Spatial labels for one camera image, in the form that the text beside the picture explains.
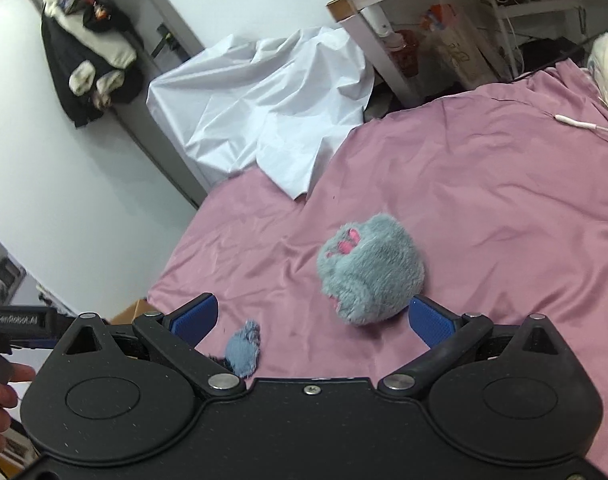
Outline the person's left hand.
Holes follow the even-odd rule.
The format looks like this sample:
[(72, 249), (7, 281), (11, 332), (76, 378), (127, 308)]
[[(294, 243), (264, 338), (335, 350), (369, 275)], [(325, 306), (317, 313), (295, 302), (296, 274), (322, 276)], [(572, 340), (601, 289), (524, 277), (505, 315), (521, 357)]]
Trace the person's left hand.
[[(13, 373), (10, 382), (31, 382), (36, 376), (33, 367), (24, 364), (12, 364)], [(0, 452), (4, 450), (7, 444), (4, 433), (11, 426), (11, 416), (8, 410), (16, 408), (19, 403), (16, 390), (11, 386), (0, 384)]]

